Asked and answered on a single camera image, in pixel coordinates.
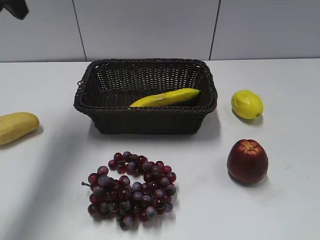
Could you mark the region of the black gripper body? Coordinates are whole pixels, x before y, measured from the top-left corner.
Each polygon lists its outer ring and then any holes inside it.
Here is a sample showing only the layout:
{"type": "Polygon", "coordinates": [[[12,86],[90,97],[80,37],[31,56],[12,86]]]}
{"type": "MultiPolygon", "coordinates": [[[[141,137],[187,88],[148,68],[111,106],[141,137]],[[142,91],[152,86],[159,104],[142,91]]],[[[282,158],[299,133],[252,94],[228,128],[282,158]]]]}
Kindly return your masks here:
{"type": "Polygon", "coordinates": [[[29,13],[25,0],[0,0],[0,10],[6,9],[18,20],[24,20],[29,13]]]}

